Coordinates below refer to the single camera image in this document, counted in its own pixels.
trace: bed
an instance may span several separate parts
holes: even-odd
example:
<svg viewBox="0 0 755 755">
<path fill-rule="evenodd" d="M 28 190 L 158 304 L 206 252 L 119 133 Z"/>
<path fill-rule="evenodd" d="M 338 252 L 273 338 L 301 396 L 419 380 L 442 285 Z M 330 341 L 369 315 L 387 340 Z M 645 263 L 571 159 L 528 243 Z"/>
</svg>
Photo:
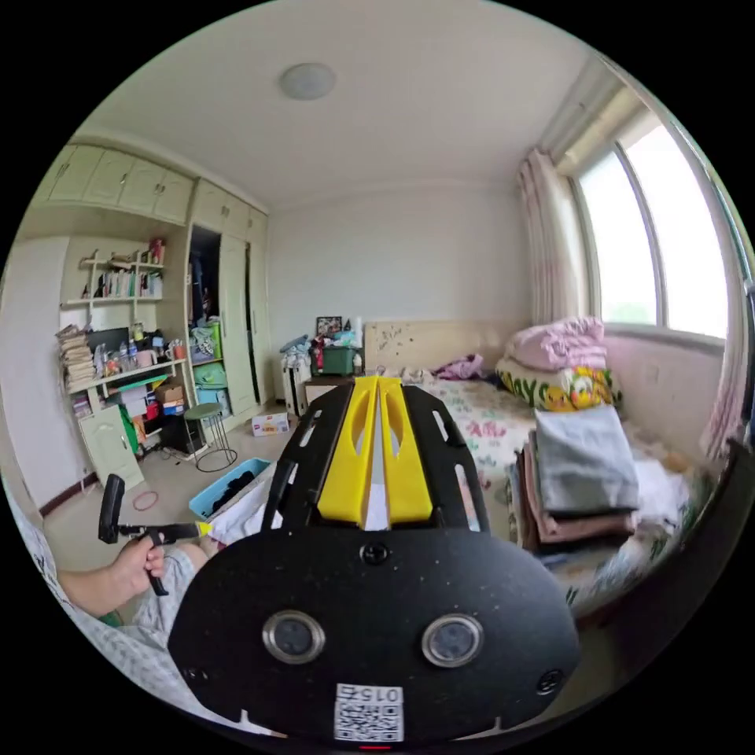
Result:
<svg viewBox="0 0 755 755">
<path fill-rule="evenodd" d="M 378 322 L 365 328 L 368 371 L 380 368 L 386 374 L 403 375 L 405 381 L 443 400 L 474 458 L 491 530 L 514 542 L 518 523 L 509 472 L 516 451 L 522 449 L 535 426 L 532 409 L 521 398 L 490 383 L 435 380 L 422 368 L 476 352 L 492 369 L 503 344 L 516 329 L 491 322 Z M 622 425 L 636 459 L 664 462 L 669 458 L 671 449 L 659 440 L 629 421 Z M 659 539 L 635 535 L 618 549 L 585 551 L 561 565 L 549 566 L 576 618 L 617 600 L 679 550 L 712 489 L 704 470 L 688 465 L 681 473 L 686 484 L 678 487 L 680 523 L 672 536 Z M 468 495 L 466 499 L 467 513 L 474 521 L 471 499 Z"/>
</svg>

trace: pink curtain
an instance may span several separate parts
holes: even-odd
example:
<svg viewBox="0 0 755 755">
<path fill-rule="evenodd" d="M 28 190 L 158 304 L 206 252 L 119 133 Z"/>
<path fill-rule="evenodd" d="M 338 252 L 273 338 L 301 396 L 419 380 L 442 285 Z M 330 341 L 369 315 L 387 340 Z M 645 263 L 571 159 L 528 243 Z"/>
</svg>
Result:
<svg viewBox="0 0 755 755">
<path fill-rule="evenodd" d="M 587 273 L 579 222 L 565 179 L 533 150 L 517 175 L 527 226 L 532 323 L 587 314 Z"/>
</svg>

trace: pink blanket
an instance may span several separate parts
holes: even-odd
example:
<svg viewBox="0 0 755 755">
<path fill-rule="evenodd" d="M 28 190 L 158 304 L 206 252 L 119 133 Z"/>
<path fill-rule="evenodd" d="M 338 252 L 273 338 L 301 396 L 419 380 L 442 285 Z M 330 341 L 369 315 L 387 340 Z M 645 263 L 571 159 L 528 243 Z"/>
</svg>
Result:
<svg viewBox="0 0 755 755">
<path fill-rule="evenodd" d="M 606 368 L 603 323 L 596 317 L 569 317 L 520 330 L 503 355 L 525 367 L 557 372 L 566 367 Z"/>
</svg>

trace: small cabinet door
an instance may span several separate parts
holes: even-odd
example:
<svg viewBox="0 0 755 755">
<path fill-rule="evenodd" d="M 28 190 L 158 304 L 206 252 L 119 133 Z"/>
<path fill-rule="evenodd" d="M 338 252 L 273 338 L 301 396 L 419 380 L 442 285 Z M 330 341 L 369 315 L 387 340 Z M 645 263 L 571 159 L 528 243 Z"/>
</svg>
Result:
<svg viewBox="0 0 755 755">
<path fill-rule="evenodd" d="M 79 420 L 79 427 L 102 485 L 108 481 L 109 474 L 122 477 L 127 490 L 144 480 L 126 438 L 118 407 L 108 407 Z"/>
<path fill-rule="evenodd" d="M 249 208 L 245 238 L 247 241 L 257 243 L 262 249 L 267 245 L 267 215 L 254 207 Z"/>
<path fill-rule="evenodd" d="M 226 220 L 227 196 L 218 186 L 200 179 L 194 194 L 193 221 L 203 228 L 222 233 Z"/>
<path fill-rule="evenodd" d="M 220 240 L 218 298 L 223 366 L 230 410 L 240 414 L 256 405 L 249 338 L 246 329 L 246 244 L 223 234 Z"/>
<path fill-rule="evenodd" d="M 260 403 L 273 397 L 273 366 L 271 363 L 270 328 L 267 319 L 267 282 L 264 247 L 249 243 L 249 308 L 252 320 L 252 348 L 257 373 Z"/>
<path fill-rule="evenodd" d="M 147 160 L 135 160 L 123 184 L 118 206 L 141 215 L 152 215 L 163 183 L 165 168 Z"/>
<path fill-rule="evenodd" d="M 226 194 L 226 222 L 223 224 L 223 233 L 236 238 L 246 238 L 249 224 L 249 205 L 240 199 Z"/>
<path fill-rule="evenodd" d="M 81 201 L 94 169 L 105 151 L 100 147 L 78 145 L 63 163 L 55 186 L 50 191 L 51 202 Z"/>
<path fill-rule="evenodd" d="M 55 158 L 55 161 L 50 165 L 49 171 L 45 174 L 45 177 L 37 186 L 37 190 L 34 192 L 34 197 L 31 199 L 32 204 L 41 204 L 47 202 L 50 199 L 50 192 L 55 186 L 55 182 L 58 180 L 63 172 L 63 166 L 71 159 L 76 147 L 73 144 L 67 144 L 61 153 Z"/>
<path fill-rule="evenodd" d="M 93 204 L 118 204 L 120 194 L 134 167 L 134 158 L 109 149 L 100 158 L 84 192 L 83 200 Z"/>
<path fill-rule="evenodd" d="M 185 175 L 166 171 L 160 183 L 154 214 L 158 218 L 185 223 L 193 181 Z"/>
</svg>

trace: curtain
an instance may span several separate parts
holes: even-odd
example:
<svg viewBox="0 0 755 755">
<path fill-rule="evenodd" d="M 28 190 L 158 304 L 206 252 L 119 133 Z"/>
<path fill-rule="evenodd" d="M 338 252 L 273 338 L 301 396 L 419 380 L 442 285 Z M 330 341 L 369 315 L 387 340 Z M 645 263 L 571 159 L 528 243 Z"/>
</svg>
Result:
<svg viewBox="0 0 755 755">
<path fill-rule="evenodd" d="M 724 364 L 718 384 L 716 402 L 713 404 L 708 425 L 703 431 L 700 445 L 708 459 L 715 459 L 725 451 L 726 439 L 731 436 L 743 440 L 746 420 L 743 417 L 743 404 L 747 387 L 748 362 L 751 358 L 753 334 L 747 317 L 747 299 L 744 282 L 749 277 L 746 247 L 731 216 L 724 197 L 717 186 L 716 199 L 720 203 L 729 232 L 734 242 L 732 251 L 724 252 L 724 272 L 729 303 Z"/>
<path fill-rule="evenodd" d="M 587 315 L 586 256 L 569 184 L 534 149 L 517 175 L 525 214 L 532 287 L 532 324 Z"/>
</svg>

